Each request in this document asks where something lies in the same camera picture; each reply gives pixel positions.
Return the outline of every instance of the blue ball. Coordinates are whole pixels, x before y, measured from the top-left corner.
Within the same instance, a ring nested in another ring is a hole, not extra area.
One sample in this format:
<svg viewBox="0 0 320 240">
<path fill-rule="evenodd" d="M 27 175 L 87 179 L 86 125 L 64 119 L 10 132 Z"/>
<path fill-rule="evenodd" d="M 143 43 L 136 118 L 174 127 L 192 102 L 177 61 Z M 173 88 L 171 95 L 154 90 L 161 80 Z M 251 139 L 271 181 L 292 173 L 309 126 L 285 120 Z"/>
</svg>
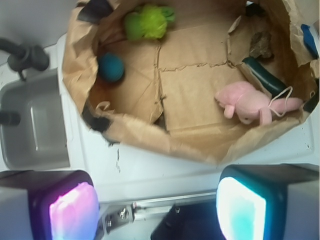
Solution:
<svg viewBox="0 0 320 240">
<path fill-rule="evenodd" d="M 98 73 L 108 83 L 119 81 L 125 73 L 122 60 L 108 52 L 98 59 Z"/>
</svg>

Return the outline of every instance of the green toy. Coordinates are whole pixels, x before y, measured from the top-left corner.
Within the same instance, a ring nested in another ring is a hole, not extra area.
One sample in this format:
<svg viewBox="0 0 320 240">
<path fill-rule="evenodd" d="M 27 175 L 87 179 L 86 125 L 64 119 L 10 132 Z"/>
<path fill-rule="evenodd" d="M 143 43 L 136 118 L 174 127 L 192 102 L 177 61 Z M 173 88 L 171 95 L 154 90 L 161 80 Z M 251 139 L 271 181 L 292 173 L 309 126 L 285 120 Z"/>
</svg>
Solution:
<svg viewBox="0 0 320 240">
<path fill-rule="evenodd" d="M 146 4 L 138 6 L 124 18 L 126 37 L 130 41 L 161 39 L 167 31 L 168 23 L 175 21 L 172 7 Z"/>
</svg>

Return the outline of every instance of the white string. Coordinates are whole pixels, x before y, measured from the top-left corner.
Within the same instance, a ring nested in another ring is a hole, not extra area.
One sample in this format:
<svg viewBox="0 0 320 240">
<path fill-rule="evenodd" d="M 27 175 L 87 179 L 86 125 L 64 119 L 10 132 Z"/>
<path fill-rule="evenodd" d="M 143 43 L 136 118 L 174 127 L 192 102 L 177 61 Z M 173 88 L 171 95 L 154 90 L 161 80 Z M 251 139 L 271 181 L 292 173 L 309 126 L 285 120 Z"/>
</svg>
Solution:
<svg viewBox="0 0 320 240">
<path fill-rule="evenodd" d="M 99 109 L 99 110 L 105 112 L 109 107 L 110 107 L 109 101 L 102 101 L 95 107 L 95 110 L 97 111 Z"/>
<path fill-rule="evenodd" d="M 278 99 L 282 94 L 284 94 L 285 92 L 287 92 L 289 90 L 288 95 L 285 97 L 285 109 L 284 112 L 282 114 L 278 113 L 276 110 L 271 108 L 271 104 L 274 102 L 274 100 Z M 274 98 L 271 99 L 268 108 L 274 112 L 275 115 L 277 115 L 278 117 L 283 117 L 286 113 L 287 113 L 287 102 L 288 99 L 290 98 L 292 91 L 294 90 L 294 88 L 292 86 L 288 86 L 285 90 L 283 90 L 282 92 L 280 92 L 277 96 L 275 96 Z"/>
</svg>

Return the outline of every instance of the paper bag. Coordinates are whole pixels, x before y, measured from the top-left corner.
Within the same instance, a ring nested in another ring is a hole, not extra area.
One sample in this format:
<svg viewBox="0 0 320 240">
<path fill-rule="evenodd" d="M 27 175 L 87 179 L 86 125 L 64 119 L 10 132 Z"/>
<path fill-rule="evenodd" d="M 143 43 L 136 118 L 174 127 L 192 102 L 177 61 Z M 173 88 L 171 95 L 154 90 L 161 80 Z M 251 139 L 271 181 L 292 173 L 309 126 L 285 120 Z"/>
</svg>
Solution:
<svg viewBox="0 0 320 240">
<path fill-rule="evenodd" d="M 110 142 L 218 164 L 233 161 L 304 122 L 309 112 L 287 113 L 272 124 L 226 119 L 214 94 L 250 81 L 268 93 L 242 63 L 251 37 L 268 30 L 274 59 L 264 67 L 293 87 L 306 103 L 317 93 L 319 62 L 303 44 L 303 19 L 293 0 L 261 0 L 265 16 L 245 16 L 243 0 L 154 0 L 175 9 L 175 24 L 161 40 L 126 40 L 123 18 L 142 0 L 115 1 L 98 25 L 73 10 L 63 61 L 64 84 L 89 127 Z M 125 78 L 108 84 L 97 76 L 106 52 L 124 62 Z M 164 128 L 155 124 L 164 119 Z"/>
</svg>

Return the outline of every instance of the pink light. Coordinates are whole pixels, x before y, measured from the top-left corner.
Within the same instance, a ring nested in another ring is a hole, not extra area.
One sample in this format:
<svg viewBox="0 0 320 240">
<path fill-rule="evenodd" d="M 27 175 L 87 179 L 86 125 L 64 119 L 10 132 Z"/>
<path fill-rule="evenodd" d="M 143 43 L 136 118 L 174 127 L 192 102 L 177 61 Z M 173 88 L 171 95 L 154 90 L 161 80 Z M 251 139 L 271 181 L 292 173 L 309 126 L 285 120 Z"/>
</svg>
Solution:
<svg viewBox="0 0 320 240">
<path fill-rule="evenodd" d="M 94 187 L 87 182 L 78 184 L 50 205 L 49 215 L 53 240 L 94 239 L 99 220 Z"/>
</svg>

